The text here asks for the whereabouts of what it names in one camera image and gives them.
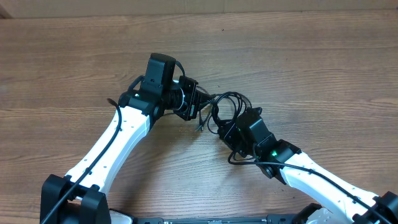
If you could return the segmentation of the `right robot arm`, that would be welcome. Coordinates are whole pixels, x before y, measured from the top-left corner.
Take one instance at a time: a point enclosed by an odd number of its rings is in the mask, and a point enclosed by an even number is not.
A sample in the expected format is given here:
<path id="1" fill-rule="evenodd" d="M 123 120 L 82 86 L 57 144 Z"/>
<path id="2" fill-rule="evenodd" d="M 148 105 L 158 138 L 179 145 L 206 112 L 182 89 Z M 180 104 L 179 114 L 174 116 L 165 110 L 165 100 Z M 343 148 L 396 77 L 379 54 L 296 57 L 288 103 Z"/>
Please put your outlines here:
<path id="1" fill-rule="evenodd" d="M 295 223 L 397 223 L 396 194 L 379 196 L 332 174 L 299 147 L 276 139 L 261 113 L 261 108 L 246 108 L 231 119 L 219 119 L 218 110 L 212 116 L 219 137 L 232 150 L 230 164 L 258 166 L 268 178 L 316 200 L 295 217 Z"/>

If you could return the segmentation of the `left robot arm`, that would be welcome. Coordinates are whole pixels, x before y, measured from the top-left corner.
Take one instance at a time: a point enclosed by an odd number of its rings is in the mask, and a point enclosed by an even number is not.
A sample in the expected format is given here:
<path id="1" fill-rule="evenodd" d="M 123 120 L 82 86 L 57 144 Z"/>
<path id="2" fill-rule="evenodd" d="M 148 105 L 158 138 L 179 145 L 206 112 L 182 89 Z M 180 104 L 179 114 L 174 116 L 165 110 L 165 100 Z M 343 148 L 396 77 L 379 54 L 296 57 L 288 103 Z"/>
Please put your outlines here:
<path id="1" fill-rule="evenodd" d="M 114 117 L 83 159 L 63 177 L 50 175 L 42 186 L 41 223 L 134 223 L 134 218 L 108 206 L 115 177 L 137 143 L 170 110 L 185 121 L 213 96 L 197 90 L 197 81 L 185 75 L 174 80 L 181 67 L 175 58 L 150 55 L 144 75 L 137 77 L 118 101 Z"/>

